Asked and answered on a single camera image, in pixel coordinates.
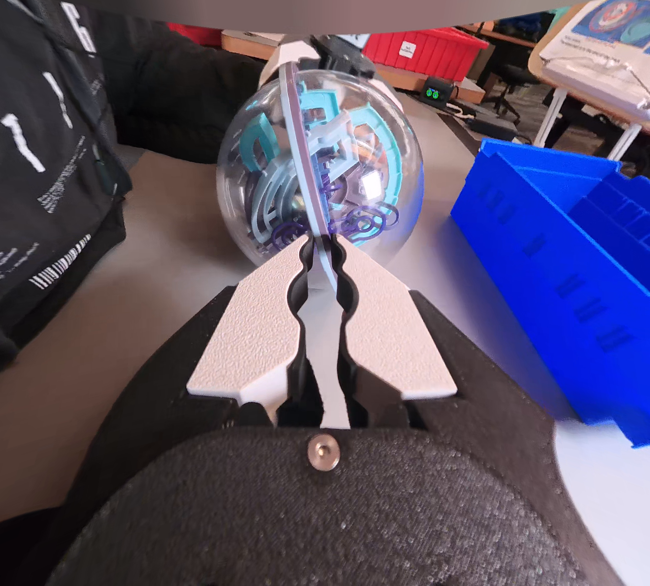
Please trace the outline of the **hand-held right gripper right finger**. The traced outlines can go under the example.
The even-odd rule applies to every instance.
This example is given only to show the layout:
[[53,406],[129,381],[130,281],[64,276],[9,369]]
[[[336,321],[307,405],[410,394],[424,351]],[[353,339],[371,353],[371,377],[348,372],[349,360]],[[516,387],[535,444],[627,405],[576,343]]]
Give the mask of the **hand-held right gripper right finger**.
[[351,426],[410,426],[413,403],[458,387],[409,287],[341,235],[333,237],[343,313],[337,377]]

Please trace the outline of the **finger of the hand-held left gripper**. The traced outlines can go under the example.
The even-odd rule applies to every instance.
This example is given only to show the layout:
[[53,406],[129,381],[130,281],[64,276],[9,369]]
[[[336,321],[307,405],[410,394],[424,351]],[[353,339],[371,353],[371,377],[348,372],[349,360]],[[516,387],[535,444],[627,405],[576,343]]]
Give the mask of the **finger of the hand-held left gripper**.
[[283,39],[264,65],[259,76],[259,88],[267,84],[282,65],[298,63],[301,60],[315,60],[315,48],[310,44],[309,38],[291,41]]

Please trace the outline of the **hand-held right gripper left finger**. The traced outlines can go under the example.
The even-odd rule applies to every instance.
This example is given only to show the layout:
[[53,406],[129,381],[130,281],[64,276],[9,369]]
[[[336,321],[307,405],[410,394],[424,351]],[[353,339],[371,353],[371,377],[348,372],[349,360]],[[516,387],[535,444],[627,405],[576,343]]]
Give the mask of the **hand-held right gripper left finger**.
[[187,382],[190,395],[275,411],[280,426],[315,426],[315,376],[299,311],[313,238],[302,235],[242,279]]

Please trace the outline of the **clear maze ball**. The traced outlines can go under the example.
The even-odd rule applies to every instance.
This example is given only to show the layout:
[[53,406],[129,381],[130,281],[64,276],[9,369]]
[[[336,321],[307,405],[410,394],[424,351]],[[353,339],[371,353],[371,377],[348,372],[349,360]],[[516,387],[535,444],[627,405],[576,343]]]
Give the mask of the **clear maze ball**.
[[301,235],[346,238],[381,264],[415,229],[423,156],[394,96],[373,81],[282,64],[237,113],[216,191],[224,223],[259,266]]

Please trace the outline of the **person's left forearm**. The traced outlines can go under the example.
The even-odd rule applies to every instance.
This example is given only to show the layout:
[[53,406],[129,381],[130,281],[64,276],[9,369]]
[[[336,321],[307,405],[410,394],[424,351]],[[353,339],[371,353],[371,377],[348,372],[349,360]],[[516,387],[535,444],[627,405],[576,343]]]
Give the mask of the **person's left forearm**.
[[157,21],[101,13],[93,29],[118,143],[215,164],[232,120],[256,94],[262,62]]

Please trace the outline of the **red plastic bin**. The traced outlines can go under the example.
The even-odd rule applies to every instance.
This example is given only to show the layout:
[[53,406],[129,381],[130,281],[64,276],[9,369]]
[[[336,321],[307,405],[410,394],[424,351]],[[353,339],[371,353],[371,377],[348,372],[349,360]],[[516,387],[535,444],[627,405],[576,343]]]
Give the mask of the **red plastic bin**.
[[459,83],[489,44],[454,27],[370,35],[362,53],[375,64]]

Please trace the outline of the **small black device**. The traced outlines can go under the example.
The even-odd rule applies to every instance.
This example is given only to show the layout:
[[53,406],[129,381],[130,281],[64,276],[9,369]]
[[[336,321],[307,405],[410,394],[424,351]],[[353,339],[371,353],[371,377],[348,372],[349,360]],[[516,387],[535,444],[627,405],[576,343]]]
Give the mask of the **small black device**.
[[446,105],[454,97],[458,87],[452,81],[430,76],[426,79],[420,97],[431,105]]

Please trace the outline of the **black office chair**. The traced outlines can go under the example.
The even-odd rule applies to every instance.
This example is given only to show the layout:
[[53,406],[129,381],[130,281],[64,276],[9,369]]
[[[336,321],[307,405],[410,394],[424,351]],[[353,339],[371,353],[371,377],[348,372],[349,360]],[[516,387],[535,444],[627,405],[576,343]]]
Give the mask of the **black office chair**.
[[[495,84],[501,83],[503,89],[500,94],[491,96],[490,93]],[[492,104],[495,114],[502,116],[510,113],[514,115],[514,125],[521,123],[521,115],[508,102],[507,95],[512,94],[518,88],[540,85],[540,80],[527,68],[519,68],[511,64],[488,62],[478,77],[478,86],[483,89],[481,105]]]

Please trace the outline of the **blue plastic bin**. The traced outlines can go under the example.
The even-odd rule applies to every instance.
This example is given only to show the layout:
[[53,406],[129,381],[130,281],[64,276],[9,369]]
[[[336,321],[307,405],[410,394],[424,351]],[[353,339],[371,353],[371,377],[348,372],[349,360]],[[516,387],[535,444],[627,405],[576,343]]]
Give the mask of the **blue plastic bin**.
[[649,179],[484,139],[451,217],[577,416],[649,446]]

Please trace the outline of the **instruction sheet on stand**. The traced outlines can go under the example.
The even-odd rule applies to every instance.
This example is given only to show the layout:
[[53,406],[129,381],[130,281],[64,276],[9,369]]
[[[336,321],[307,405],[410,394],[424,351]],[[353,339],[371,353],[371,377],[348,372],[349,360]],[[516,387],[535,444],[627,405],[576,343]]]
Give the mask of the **instruction sheet on stand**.
[[558,32],[588,3],[581,3],[571,7],[566,14],[548,31],[537,44],[530,56],[529,70],[539,80],[554,88],[550,106],[543,118],[542,124],[534,139],[534,146],[542,148],[548,141],[550,131],[555,125],[568,96],[585,105],[597,109],[609,117],[626,124],[622,135],[613,145],[607,158],[615,161],[621,160],[634,140],[641,132],[649,134],[649,91],[633,90],[631,93],[623,92],[631,89],[630,85],[590,86],[579,83],[572,78],[565,78],[549,74],[544,70],[540,59],[541,50],[558,34]]

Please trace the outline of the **person's black printed jacket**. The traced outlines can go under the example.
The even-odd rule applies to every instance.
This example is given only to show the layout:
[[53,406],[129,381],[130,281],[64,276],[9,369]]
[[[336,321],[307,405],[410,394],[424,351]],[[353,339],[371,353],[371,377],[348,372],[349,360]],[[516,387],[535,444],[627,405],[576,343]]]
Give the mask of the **person's black printed jacket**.
[[1,346],[23,348],[126,237],[131,180],[90,12],[1,0]]

